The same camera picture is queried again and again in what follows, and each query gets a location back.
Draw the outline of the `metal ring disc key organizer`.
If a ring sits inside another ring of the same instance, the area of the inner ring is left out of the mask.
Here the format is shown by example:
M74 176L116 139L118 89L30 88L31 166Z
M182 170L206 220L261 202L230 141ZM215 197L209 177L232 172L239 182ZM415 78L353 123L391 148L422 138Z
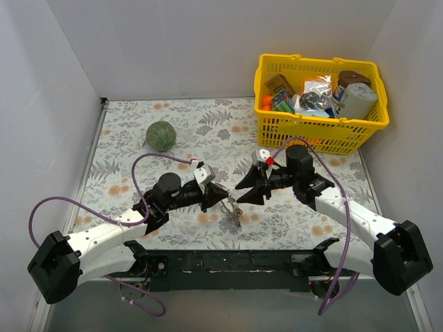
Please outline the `metal ring disc key organizer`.
M239 208L235 197L231 194L230 190L224 185L218 183L223 190L228 192L228 197L221 200L219 204L221 205L221 211L228 217L233 224L240 228L242 226L241 220L243 217L243 211Z

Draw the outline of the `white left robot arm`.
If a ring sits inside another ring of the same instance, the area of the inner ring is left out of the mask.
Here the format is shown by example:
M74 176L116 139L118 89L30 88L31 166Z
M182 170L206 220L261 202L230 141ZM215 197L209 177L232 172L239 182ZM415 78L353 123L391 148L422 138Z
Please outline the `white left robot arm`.
M168 222L171 210L198 205L206 212L228 198L228 191L212 180L202 169L197 169L194 179L186 184L177 174L166 173L115 223L70 235L50 233L27 267L46 303L56 304L81 283L109 273L127 271L131 276L141 276L147 270L146 258L124 244L158 230Z

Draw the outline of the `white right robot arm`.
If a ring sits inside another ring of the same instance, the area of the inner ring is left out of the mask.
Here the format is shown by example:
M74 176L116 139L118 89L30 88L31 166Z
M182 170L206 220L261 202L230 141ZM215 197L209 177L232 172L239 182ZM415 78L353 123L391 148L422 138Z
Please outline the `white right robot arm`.
M252 165L236 189L247 189L238 203L264 205L273 190L290 187L295 197L312 210L349 228L369 248L352 248L345 241L330 238L300 260L300 269L328 275L344 268L374 277L392 295L401 295L433 269L433 263L416 224L384 218L355 201L314 169L312 155L303 145L285 152L286 164L276 165L266 149L256 149Z

